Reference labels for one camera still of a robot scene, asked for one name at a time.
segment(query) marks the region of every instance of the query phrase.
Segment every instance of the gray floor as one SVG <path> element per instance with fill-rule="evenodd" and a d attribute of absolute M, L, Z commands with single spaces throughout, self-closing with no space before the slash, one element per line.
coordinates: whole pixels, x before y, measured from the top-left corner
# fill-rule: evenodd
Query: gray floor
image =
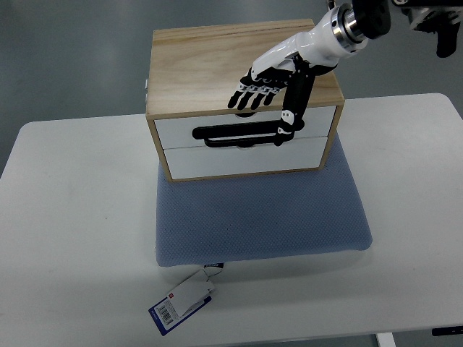
<path fill-rule="evenodd" d="M 325 10 L 324 0 L 0 0 L 0 173 L 18 131 L 30 121 L 144 113 L 153 30 L 317 22 Z M 443 93 L 463 114 L 462 38 L 456 54 L 439 59 L 434 35 L 410 32 L 396 9 L 392 16 L 387 36 L 336 69 L 346 98 Z M 461 336 L 433 338 L 429 330 L 395 337 L 398 347 L 463 345 Z M 284 345 L 376 343 L 361 336 Z"/>

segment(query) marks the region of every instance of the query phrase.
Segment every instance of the barcode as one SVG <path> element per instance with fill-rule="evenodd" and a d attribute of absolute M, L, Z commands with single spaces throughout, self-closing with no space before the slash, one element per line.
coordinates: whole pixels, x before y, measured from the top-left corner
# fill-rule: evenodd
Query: barcode
<path fill-rule="evenodd" d="M 169 313 L 169 311 L 167 310 L 165 306 L 160 307 L 158 309 L 158 313 L 160 314 L 162 320 L 164 321 L 166 325 L 169 325 L 174 321 L 171 317 L 171 314 Z"/>

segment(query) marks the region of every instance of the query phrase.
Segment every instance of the black drawer handle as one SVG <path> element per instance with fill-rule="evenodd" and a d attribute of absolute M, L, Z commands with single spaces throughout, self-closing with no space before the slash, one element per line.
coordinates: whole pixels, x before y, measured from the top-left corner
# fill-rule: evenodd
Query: black drawer handle
<path fill-rule="evenodd" d="M 278 121 L 256 121 L 243 124 L 213 125 L 210 127 L 198 127 L 192 131 L 192 136 L 197 140 L 204 140 L 208 147 L 252 147 L 263 143 L 273 143 Z M 296 123 L 296 130 L 304 127 L 304 121 Z"/>

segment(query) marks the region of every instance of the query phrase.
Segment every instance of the robot finger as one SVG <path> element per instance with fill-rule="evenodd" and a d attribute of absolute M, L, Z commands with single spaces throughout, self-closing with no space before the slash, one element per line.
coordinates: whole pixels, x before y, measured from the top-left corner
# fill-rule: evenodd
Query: robot finger
<path fill-rule="evenodd" d="M 238 104 L 238 110 L 243 110 L 246 105 L 247 105 L 247 102 L 249 101 L 249 99 L 251 99 L 251 96 L 253 96 L 254 93 L 251 93 L 251 92 L 246 92 L 242 97 L 241 97 L 241 100 L 239 101 L 239 104 Z"/>
<path fill-rule="evenodd" d="M 244 93 L 239 90 L 234 92 L 233 96 L 229 100 L 228 108 L 233 108 L 238 103 L 239 97 L 243 94 Z"/>
<path fill-rule="evenodd" d="M 251 105 L 251 110 L 255 110 L 257 107 L 259 107 L 260 102 L 262 101 L 263 97 L 266 96 L 265 94 L 257 94 L 254 100 L 252 101 Z"/>
<path fill-rule="evenodd" d="M 264 104 L 265 106 L 270 105 L 270 104 L 272 103 L 273 98 L 275 98 L 275 95 L 276 95 L 276 94 L 273 93 L 273 92 L 270 92 L 269 94 L 267 94 L 265 100 L 263 101 L 263 104 Z"/>

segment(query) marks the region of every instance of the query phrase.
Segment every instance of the wooden top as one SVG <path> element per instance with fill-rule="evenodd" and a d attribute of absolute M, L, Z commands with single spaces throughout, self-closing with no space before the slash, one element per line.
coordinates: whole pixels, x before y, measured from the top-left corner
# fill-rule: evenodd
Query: wooden top
<path fill-rule="evenodd" d="M 148 81 L 147 119 L 235 113 L 227 103 L 256 58 L 277 43 L 313 28 L 312 20 L 286 20 L 156 30 Z M 258 111 L 280 110 L 284 92 Z M 333 72 L 317 77 L 309 107 L 340 105 Z"/>

